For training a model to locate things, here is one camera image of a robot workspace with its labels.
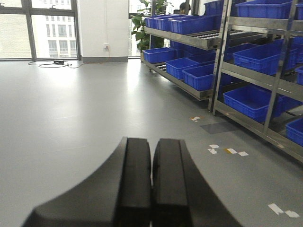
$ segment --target white wall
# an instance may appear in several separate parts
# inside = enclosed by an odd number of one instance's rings
[[[109,43],[111,57],[128,56],[128,1],[78,0],[82,57],[108,57],[104,43]]]

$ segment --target gray floor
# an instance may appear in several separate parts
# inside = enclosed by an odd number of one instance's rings
[[[243,226],[302,227],[302,166],[237,124],[212,130],[226,120],[139,60],[78,69],[0,62],[0,227],[20,226],[34,206],[81,182],[123,136],[147,138],[152,153],[159,138],[185,139]],[[278,215],[272,203],[300,217]]]

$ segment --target blue plastic bin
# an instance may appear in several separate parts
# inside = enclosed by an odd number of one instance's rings
[[[214,63],[215,58],[216,58],[216,53],[215,52],[189,57],[190,60],[198,62],[201,66],[202,65],[209,65],[209,64]]]
[[[288,19],[291,0],[253,0],[236,4],[239,17]]]
[[[303,118],[288,123],[286,135],[291,141],[303,146]]]
[[[224,103],[257,122],[264,122],[268,111],[271,93],[256,86],[245,86],[223,93]],[[278,103],[273,117],[281,115],[283,100]]]
[[[183,45],[183,50],[188,51],[192,54],[197,54],[197,55],[213,52],[213,50],[207,51],[207,50],[203,50],[203,49],[200,49],[200,48],[197,48],[194,46],[190,46],[190,45],[186,45],[186,44]]]
[[[195,68],[185,69],[184,82],[198,91],[205,91],[212,88],[214,81],[214,64],[198,66]],[[222,74],[221,85],[231,83],[231,76]]]
[[[199,63],[188,58],[179,58],[166,62],[166,72],[177,79],[183,79],[184,73],[182,70],[198,65]]]
[[[295,37],[293,39],[293,47],[298,49],[296,63],[303,63],[303,37]]]
[[[164,16],[159,16],[154,18],[154,23],[156,25],[156,29],[163,30],[163,31],[170,31],[170,23],[169,20],[172,18],[186,18],[186,17],[193,17],[191,15],[179,15],[179,14],[168,14]]]
[[[287,96],[280,96],[280,97],[281,97],[282,102],[283,102],[282,109],[281,109],[282,112],[294,109],[294,108],[303,104],[302,102],[300,102],[298,100],[295,100],[293,98],[287,97]]]
[[[303,85],[303,66],[296,68],[295,71],[297,72],[297,84]]]
[[[235,52],[234,63],[250,70],[274,75],[278,69],[281,45],[265,44],[248,50]],[[290,51],[286,59],[286,69],[295,67],[297,49]]]
[[[175,59],[175,50],[162,47],[143,51],[143,56],[149,63],[165,62]]]
[[[170,43],[171,48],[178,49],[178,50],[184,49],[184,44],[182,44],[182,43],[178,43],[178,42],[175,42],[172,40],[170,40],[169,43]]]
[[[236,17],[238,15],[237,7],[235,7],[235,4],[239,4],[242,2],[246,2],[246,0],[234,0],[232,9],[231,9],[231,16]],[[206,16],[211,16],[211,15],[222,15],[223,11],[223,6],[224,6],[224,0],[216,0],[216,1],[211,1],[204,3],[205,5],[205,13],[204,15]]]
[[[238,46],[233,46],[228,48],[225,53],[224,53],[224,61],[229,61],[233,59],[233,53],[239,52],[239,51],[244,51],[253,47],[257,47],[258,45],[255,44],[241,44]]]
[[[214,17],[192,16],[169,19],[170,31],[178,34],[192,34],[214,29]]]
[[[157,28],[156,27],[156,23],[155,23],[155,18],[156,17],[160,17],[160,16],[165,16],[165,15],[154,15],[154,16],[151,16],[151,17],[146,17],[145,18],[145,24],[147,27],[150,27],[150,28]]]
[[[303,20],[303,3],[297,4],[298,20]]]

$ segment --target power strip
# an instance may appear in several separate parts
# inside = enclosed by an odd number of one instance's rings
[[[64,60],[54,60],[53,63],[56,65],[64,65]]]

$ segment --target potted plant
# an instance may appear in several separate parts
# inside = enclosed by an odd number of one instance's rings
[[[151,15],[151,8],[149,6],[150,2],[146,0],[139,0],[141,3],[145,5],[145,9],[138,10],[136,16],[132,18],[132,22],[134,24],[132,35],[135,35],[136,41],[139,41],[137,44],[138,49],[141,54],[143,50],[148,50],[150,48],[150,35],[145,32],[145,17],[149,17]],[[171,3],[166,2],[165,0],[157,0],[156,1],[156,15],[164,14],[164,9],[167,5]],[[154,48],[160,48],[164,46],[164,38],[154,37]]]

